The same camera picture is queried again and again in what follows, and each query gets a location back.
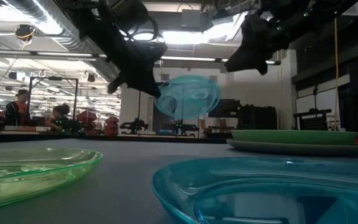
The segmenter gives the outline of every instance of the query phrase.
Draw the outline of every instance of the hair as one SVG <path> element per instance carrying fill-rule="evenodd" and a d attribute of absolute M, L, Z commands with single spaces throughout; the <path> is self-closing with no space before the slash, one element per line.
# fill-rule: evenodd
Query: hair
<path fill-rule="evenodd" d="M 55 106 L 53 110 L 59 112 L 61 115 L 68 115 L 70 112 L 70 106 L 64 103 L 62 105 Z"/>

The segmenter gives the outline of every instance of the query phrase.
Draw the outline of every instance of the transparent blue plate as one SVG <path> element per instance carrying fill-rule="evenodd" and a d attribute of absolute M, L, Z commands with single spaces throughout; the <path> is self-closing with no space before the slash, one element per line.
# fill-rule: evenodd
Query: transparent blue plate
<path fill-rule="evenodd" d="M 217 158 L 158 170 L 152 188 L 175 223 L 358 224 L 358 164 Z"/>

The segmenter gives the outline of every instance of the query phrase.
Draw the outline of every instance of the green plastic plate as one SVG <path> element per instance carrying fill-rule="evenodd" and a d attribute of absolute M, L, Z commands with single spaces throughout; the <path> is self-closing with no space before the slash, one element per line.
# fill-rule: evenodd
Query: green plastic plate
<path fill-rule="evenodd" d="M 357 133 L 342 131 L 233 130 L 234 140 L 284 144 L 351 145 Z"/>
<path fill-rule="evenodd" d="M 102 157 L 99 152 L 78 149 L 0 149 L 0 205 L 71 183 Z"/>

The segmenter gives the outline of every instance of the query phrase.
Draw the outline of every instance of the person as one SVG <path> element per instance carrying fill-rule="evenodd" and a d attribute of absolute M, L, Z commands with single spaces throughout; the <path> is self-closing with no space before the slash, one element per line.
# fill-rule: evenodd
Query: person
<path fill-rule="evenodd" d="M 210 118 L 208 117 L 208 114 L 205 114 L 204 116 L 200 117 L 200 131 L 201 134 L 204 134 L 207 132 L 208 127 L 220 127 L 225 128 L 226 127 L 226 120 L 224 118 Z"/>
<path fill-rule="evenodd" d="M 27 100 L 29 91 L 19 90 L 16 94 L 17 100 L 6 105 L 6 124 L 13 126 L 24 126 L 27 121 Z"/>
<path fill-rule="evenodd" d="M 70 120 L 66 117 L 70 112 L 70 106 L 67 104 L 58 105 L 53 108 L 53 118 L 54 120 L 46 121 L 46 126 L 50 127 L 52 131 L 68 131 L 70 129 Z"/>

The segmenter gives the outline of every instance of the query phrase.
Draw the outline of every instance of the table surface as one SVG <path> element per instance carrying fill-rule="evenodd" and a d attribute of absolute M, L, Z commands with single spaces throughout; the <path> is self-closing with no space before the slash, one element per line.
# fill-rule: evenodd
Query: table surface
<path fill-rule="evenodd" d="M 159 168 L 174 162 L 205 157 L 272 157 L 272 155 L 236 151 L 224 144 L 77 139 L 0 143 L 0 149 L 15 147 L 91 149 L 102 152 L 104 159 L 86 177 L 69 186 L 35 198 L 1 206 L 0 224 L 170 224 L 172 221 L 150 187 L 153 173 Z M 314 157 L 313 159 L 358 161 L 358 157 Z"/>

